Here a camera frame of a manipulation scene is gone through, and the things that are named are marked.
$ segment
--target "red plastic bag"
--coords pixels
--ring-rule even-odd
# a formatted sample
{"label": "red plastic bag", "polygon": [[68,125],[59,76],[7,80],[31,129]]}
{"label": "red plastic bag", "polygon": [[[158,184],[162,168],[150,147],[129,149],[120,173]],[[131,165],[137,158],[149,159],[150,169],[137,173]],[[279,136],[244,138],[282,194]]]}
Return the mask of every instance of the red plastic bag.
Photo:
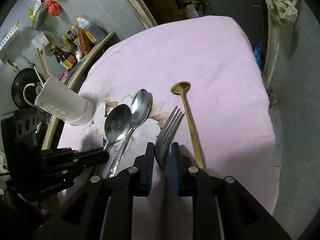
{"label": "red plastic bag", "polygon": [[48,8],[48,12],[52,16],[58,16],[60,14],[60,5],[53,1],[53,0],[47,0],[44,3],[44,6]]}

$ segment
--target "mug handle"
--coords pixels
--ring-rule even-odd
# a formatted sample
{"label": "mug handle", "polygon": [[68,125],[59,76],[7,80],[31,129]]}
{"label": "mug handle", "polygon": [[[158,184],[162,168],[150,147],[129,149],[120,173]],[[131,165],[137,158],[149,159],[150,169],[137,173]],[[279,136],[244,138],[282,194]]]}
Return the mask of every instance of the mug handle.
{"label": "mug handle", "polygon": [[27,88],[27,87],[30,87],[30,86],[33,86],[33,87],[34,87],[35,85],[36,85],[35,83],[29,83],[29,84],[27,84],[27,85],[24,87],[24,89],[23,89],[23,98],[24,98],[24,100],[25,100],[29,105],[31,105],[32,107],[36,107],[36,106],[27,99],[27,97],[26,97],[26,88]]}
{"label": "mug handle", "polygon": [[24,100],[29,104],[29,105],[31,105],[32,107],[35,107],[36,109],[38,109],[41,113],[43,113],[43,114],[45,114],[46,113],[46,111],[44,111],[43,109],[41,109],[40,107],[38,107],[38,106],[35,106],[33,103],[31,103],[28,99],[27,99],[27,97],[26,97],[26,88],[27,87],[30,87],[30,86],[35,86],[36,84],[35,83],[29,83],[29,84],[27,84],[25,87],[24,87],[24,89],[23,89],[23,98],[24,98]]}

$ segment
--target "floral pattern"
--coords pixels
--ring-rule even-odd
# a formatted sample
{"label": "floral pattern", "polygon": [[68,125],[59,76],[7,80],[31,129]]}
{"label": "floral pattern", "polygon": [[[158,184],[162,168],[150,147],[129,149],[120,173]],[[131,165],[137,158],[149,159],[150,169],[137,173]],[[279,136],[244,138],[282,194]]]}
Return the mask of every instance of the floral pattern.
{"label": "floral pattern", "polygon": [[[98,144],[102,145],[105,144],[106,135],[104,132],[104,123],[105,120],[110,113],[110,111],[120,104],[126,104],[128,106],[131,105],[132,99],[134,95],[126,94],[122,97],[120,101],[112,100],[110,94],[106,95],[105,98],[100,102],[99,106],[97,107],[95,114],[93,116],[93,122],[89,126],[85,128],[84,133],[86,136],[91,136],[95,138],[95,141],[98,141]],[[147,134],[143,134],[144,136],[148,136],[148,141],[155,141],[156,136],[159,134],[161,128],[164,126],[165,122],[167,121],[170,113],[165,112],[161,113],[162,107],[164,103],[153,104],[149,117],[146,121],[138,127],[133,135],[130,138],[128,146],[125,150],[125,153],[132,150],[134,146],[139,143],[139,138],[142,136],[143,131],[142,129],[148,130]],[[115,143],[109,150],[117,152],[122,144],[122,141]]]}

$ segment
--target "silver spoon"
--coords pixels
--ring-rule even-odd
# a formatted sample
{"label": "silver spoon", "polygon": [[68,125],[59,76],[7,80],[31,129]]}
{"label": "silver spoon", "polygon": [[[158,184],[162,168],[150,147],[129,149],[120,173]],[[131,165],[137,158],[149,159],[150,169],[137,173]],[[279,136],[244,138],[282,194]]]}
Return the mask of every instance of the silver spoon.
{"label": "silver spoon", "polygon": [[130,137],[134,130],[142,125],[144,121],[148,118],[149,112],[150,112],[150,98],[148,95],[148,91],[145,89],[140,89],[136,95],[134,96],[131,106],[131,113],[132,113],[132,122],[131,122],[131,128],[128,132],[128,134],[125,136],[125,139],[120,146],[118,153],[116,157],[114,158],[111,167],[106,175],[106,178],[111,178],[116,174],[117,167],[119,165],[120,159],[122,154],[124,153],[124,150],[126,149]]}
{"label": "silver spoon", "polygon": [[129,106],[122,104],[112,109],[105,123],[104,132],[106,134],[106,145],[103,150],[106,151],[109,146],[122,140],[131,128],[132,114]]}

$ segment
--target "chopsticks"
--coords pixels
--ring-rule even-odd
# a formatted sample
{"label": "chopsticks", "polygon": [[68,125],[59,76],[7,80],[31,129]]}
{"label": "chopsticks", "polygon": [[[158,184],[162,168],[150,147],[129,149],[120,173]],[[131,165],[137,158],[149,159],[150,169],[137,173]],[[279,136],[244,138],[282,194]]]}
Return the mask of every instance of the chopsticks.
{"label": "chopsticks", "polygon": [[43,43],[42,43],[42,50],[43,50],[45,67],[46,67],[46,69],[47,69],[48,75],[50,76],[51,72],[50,72],[50,70],[49,70],[49,68],[48,68],[47,55],[46,55],[46,53],[45,53],[45,48],[44,48],[44,44],[43,44]]}
{"label": "chopsticks", "polygon": [[37,60],[38,60],[38,62],[40,64],[40,67],[42,68],[42,70],[44,72],[44,75],[46,76],[46,78],[49,78],[51,72],[50,72],[48,64],[47,64],[47,55],[46,55],[46,52],[45,52],[44,44],[42,44],[42,50],[43,50],[43,55],[44,55],[44,64],[43,64],[42,59],[41,59],[40,49],[39,48],[37,48],[36,58],[37,58]]}
{"label": "chopsticks", "polygon": [[36,74],[37,74],[37,76],[38,76],[38,78],[39,78],[39,80],[40,80],[40,83],[41,83],[42,87],[44,87],[44,83],[43,83],[43,81],[42,81],[42,78],[40,77],[39,72],[38,72],[37,69],[36,69],[36,66],[34,66],[33,68],[34,68],[35,71],[36,71]]}

